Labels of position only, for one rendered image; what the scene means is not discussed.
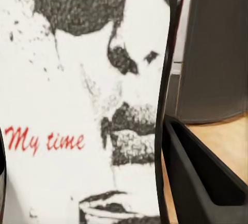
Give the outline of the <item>bottle of coffee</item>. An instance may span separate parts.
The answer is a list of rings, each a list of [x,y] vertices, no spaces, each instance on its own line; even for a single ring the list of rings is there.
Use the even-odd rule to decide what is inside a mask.
[[[170,224],[161,161],[184,0],[0,0],[0,224]]]

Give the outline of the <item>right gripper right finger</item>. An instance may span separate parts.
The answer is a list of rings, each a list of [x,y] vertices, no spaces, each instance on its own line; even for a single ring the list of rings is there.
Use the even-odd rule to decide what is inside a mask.
[[[172,115],[162,152],[178,224],[248,224],[248,185]]]

